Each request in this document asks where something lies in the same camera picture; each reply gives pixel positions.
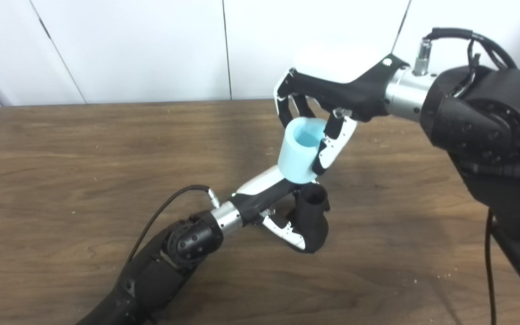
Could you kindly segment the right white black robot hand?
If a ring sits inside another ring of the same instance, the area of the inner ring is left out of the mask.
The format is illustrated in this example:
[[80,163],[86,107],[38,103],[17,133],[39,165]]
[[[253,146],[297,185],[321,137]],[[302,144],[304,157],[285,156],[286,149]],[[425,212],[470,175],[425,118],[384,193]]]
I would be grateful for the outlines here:
[[353,135],[358,122],[387,116],[387,87],[410,64],[363,43],[312,42],[295,54],[292,67],[274,87],[276,112],[283,126],[293,102],[301,117],[314,118],[313,99],[329,113],[311,170],[323,175]]

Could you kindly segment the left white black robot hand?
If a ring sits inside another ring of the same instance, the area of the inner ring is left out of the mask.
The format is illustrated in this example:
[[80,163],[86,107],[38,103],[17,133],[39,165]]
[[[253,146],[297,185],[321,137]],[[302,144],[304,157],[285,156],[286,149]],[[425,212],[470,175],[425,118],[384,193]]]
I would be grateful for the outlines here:
[[[272,205],[289,194],[295,198],[295,207],[282,216]],[[325,213],[330,204],[327,190],[317,181],[293,183],[274,165],[243,184],[229,201],[243,225],[261,224],[297,252],[313,254],[326,242]]]

